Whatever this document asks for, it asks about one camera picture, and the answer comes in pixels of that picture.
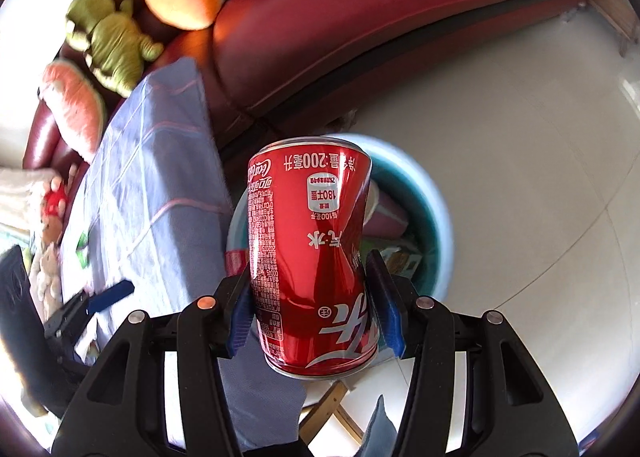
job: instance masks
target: crocodile plush toy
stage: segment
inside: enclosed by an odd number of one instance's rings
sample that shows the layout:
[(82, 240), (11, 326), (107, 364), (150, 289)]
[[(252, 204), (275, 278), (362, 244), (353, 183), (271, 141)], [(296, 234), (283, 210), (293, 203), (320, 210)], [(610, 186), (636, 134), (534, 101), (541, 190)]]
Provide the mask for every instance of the crocodile plush toy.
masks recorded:
[(133, 0), (73, 0), (66, 12), (66, 42), (85, 53), (96, 79), (128, 98), (142, 78), (144, 61), (153, 62), (162, 44), (143, 34), (133, 19)]

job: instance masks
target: red leather couch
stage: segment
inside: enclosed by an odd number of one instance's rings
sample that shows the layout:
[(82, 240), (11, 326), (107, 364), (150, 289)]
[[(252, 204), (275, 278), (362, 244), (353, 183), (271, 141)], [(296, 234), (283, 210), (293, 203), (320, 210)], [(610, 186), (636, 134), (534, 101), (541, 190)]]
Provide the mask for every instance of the red leather couch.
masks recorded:
[[(308, 134), (446, 57), (581, 1), (227, 0), (212, 28), (191, 32), (160, 23), (144, 0), (135, 0), (135, 17), (166, 46), (149, 69), (183, 55), (197, 60), (212, 134), (233, 180), (261, 146)], [(78, 53), (65, 44), (60, 56), (84, 69), (110, 113), (119, 107)], [(23, 167), (66, 174), (80, 161), (40, 102)]]

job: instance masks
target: white tile floor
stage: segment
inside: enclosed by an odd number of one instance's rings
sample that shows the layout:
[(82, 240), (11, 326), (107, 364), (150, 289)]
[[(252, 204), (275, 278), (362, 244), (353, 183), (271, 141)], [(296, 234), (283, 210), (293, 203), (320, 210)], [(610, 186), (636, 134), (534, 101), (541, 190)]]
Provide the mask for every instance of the white tile floor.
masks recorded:
[[(404, 148), (431, 174), (456, 235), (447, 306), (505, 313), (578, 440), (640, 369), (635, 91), (640, 49), (620, 58), (611, 28), (588, 11), (410, 80), (361, 109), (354, 127)], [(410, 361), (364, 371), (343, 405), (364, 428), (383, 393), (397, 426), (411, 371)], [(459, 364), (450, 448), (460, 445), (464, 377)], [(319, 434), (317, 457), (353, 454), (334, 437), (340, 430)]]

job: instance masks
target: dented can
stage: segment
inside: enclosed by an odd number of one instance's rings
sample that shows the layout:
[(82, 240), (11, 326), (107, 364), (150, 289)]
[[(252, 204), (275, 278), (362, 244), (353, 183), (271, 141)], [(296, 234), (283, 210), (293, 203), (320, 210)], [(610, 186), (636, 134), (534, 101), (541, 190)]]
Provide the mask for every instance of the dented can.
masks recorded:
[(248, 169), (249, 263), (267, 363), (299, 379), (352, 374), (378, 351), (360, 261), (371, 160), (334, 138), (284, 140)]

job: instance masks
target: metal screw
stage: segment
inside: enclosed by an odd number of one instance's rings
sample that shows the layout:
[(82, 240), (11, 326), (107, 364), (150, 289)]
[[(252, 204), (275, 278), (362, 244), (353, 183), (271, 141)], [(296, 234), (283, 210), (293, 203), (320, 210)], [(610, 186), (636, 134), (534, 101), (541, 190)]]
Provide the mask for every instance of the metal screw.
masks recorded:
[(198, 309), (213, 309), (216, 299), (212, 296), (203, 296), (198, 300)]
[(415, 305), (420, 309), (433, 309), (436, 303), (433, 301), (433, 298), (429, 296), (419, 296), (415, 300)]
[(131, 323), (140, 323), (145, 319), (145, 312), (144, 311), (134, 311), (132, 313), (129, 314), (129, 321)]
[(489, 323), (492, 323), (494, 325), (500, 325), (502, 323), (502, 320), (504, 320), (503, 316), (497, 311), (489, 311), (486, 314), (486, 319)]

